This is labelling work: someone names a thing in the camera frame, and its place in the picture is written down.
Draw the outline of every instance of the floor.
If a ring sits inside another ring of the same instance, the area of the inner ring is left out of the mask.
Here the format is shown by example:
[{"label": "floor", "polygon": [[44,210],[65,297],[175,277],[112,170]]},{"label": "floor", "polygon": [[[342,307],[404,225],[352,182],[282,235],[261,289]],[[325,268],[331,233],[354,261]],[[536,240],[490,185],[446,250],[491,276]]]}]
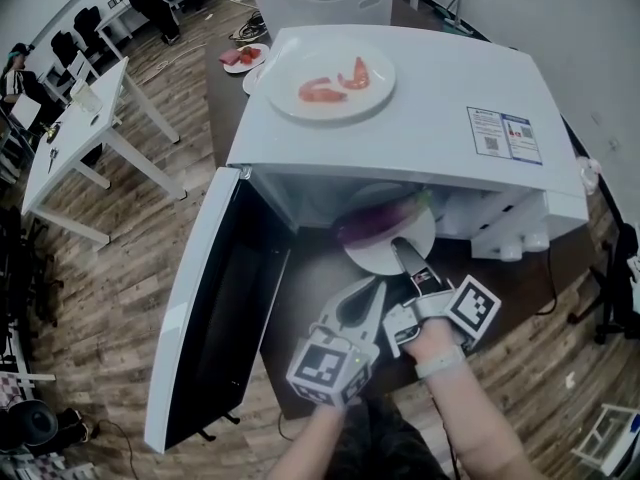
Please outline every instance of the floor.
[{"label": "floor", "polygon": [[[179,58],[151,81],[156,66],[197,47],[213,36],[226,36],[248,12],[212,0],[200,12],[181,18],[182,40],[168,48],[154,34],[127,45],[129,73],[141,83],[182,140],[172,145],[133,105],[119,112],[120,133],[188,190],[183,201],[165,194],[112,151],[105,151],[97,171],[112,182],[103,191],[72,173],[51,196],[53,208],[97,229],[113,242],[94,251],[86,241],[52,227],[46,246],[56,257],[55,276],[65,283],[55,294],[58,327],[39,326],[36,372],[54,373],[57,382],[44,390],[56,408],[72,406],[89,421],[109,419],[126,432],[141,479],[240,479],[262,477],[287,442],[278,434],[279,408],[260,358],[240,425],[216,422],[209,431],[218,441],[193,437],[165,456],[143,442],[148,383],[158,333],[173,277],[189,231],[215,170],[207,117],[203,50]],[[13,197],[19,200],[19,190]],[[611,212],[598,193],[589,198],[589,227],[600,258],[600,242],[615,237]],[[535,317],[471,365],[482,385],[513,424],[534,464],[550,478],[584,479],[589,470],[569,451],[587,431],[602,402],[640,406],[640,347],[620,338],[606,346],[592,341],[595,321],[568,327],[566,316],[593,300],[597,292],[585,272],[560,294],[556,311]],[[575,385],[566,378],[573,374]],[[425,436],[432,451],[451,470],[449,452],[429,394],[420,384],[393,394],[405,417]],[[294,436],[303,421],[283,422]],[[132,478],[127,441],[105,427],[94,441],[67,451],[70,460],[91,461],[100,478]]]}]

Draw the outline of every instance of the wrist strap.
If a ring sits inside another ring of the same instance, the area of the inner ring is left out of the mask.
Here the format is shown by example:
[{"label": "wrist strap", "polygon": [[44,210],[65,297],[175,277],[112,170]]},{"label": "wrist strap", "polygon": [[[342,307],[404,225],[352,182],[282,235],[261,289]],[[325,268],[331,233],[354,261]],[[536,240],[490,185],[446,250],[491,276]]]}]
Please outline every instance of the wrist strap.
[{"label": "wrist strap", "polygon": [[446,370],[465,361],[466,357],[464,352],[460,347],[455,346],[429,361],[418,363],[416,365],[416,373],[418,374],[418,378],[426,379],[434,373]]}]

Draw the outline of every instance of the shrimp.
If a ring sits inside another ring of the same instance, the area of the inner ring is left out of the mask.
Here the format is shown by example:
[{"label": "shrimp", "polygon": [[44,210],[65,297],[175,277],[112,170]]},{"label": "shrimp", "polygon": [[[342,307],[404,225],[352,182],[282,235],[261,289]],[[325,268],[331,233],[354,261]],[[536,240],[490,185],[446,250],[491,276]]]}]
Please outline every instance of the shrimp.
[{"label": "shrimp", "polygon": [[345,80],[342,73],[338,73],[338,83],[345,89],[352,90],[366,89],[369,87],[369,72],[362,57],[356,57],[356,65],[353,68],[353,80]]},{"label": "shrimp", "polygon": [[327,87],[316,89],[316,85],[328,84],[331,80],[328,77],[316,78],[315,80],[309,80],[302,84],[298,90],[298,97],[302,101],[309,103],[337,103],[347,99],[347,95],[344,92],[334,91]]}]

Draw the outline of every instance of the hand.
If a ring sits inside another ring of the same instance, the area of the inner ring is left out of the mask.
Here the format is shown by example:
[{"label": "hand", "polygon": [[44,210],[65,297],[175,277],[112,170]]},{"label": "hand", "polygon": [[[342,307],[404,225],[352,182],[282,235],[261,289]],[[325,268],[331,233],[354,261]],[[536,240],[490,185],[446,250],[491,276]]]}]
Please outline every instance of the hand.
[{"label": "hand", "polygon": [[415,340],[403,345],[417,363],[429,361],[456,346],[453,329],[446,318],[429,318]]}]

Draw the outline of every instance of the plate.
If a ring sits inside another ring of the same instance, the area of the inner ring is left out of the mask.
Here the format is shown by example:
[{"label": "plate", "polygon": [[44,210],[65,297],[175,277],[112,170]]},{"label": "plate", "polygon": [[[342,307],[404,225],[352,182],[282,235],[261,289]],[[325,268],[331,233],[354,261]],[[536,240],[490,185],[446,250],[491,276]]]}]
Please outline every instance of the plate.
[{"label": "plate", "polygon": [[222,67],[227,73],[231,73],[232,75],[234,75],[237,73],[244,73],[245,71],[250,71],[256,66],[259,66],[260,64],[262,64],[267,58],[267,55],[269,54],[269,47],[266,44],[256,43],[256,44],[251,44],[247,46],[251,46],[251,48],[256,48],[260,50],[260,56],[257,59],[253,59],[251,64],[242,64],[242,62],[240,61],[236,62],[233,66],[229,66],[228,64],[223,64]]},{"label": "plate", "polygon": [[[345,89],[338,83],[338,73],[352,79],[357,57],[367,66],[371,83],[365,89]],[[309,103],[300,99],[298,90],[304,83],[323,77],[331,82],[322,87],[347,93],[346,101]],[[382,109],[393,92],[396,71],[380,50],[362,41],[341,36],[292,38],[270,63],[267,80],[267,96],[281,112],[299,119],[333,121],[373,115]]]},{"label": "plate", "polygon": [[[375,192],[390,194],[392,189],[393,184],[379,184],[376,186]],[[365,194],[365,190],[371,192],[368,189],[360,191],[350,201],[350,204],[352,202],[355,203],[357,208],[369,206],[369,201],[372,203],[379,202],[375,200],[375,194]],[[367,201],[367,204],[361,205],[361,201]],[[345,246],[344,250],[356,265],[364,270],[381,276],[395,276],[404,272],[391,247],[391,241],[397,237],[406,238],[420,253],[420,256],[426,258],[431,252],[436,239],[436,221],[431,209],[426,207],[417,219],[406,226],[399,225],[395,233],[382,238],[379,242],[369,247],[351,248]]]},{"label": "plate", "polygon": [[242,81],[242,88],[249,96],[251,96],[251,93],[255,91],[256,85],[260,81],[260,75],[262,75],[263,69],[264,66],[258,66],[257,68],[249,71],[247,76],[244,77],[244,80]]}]

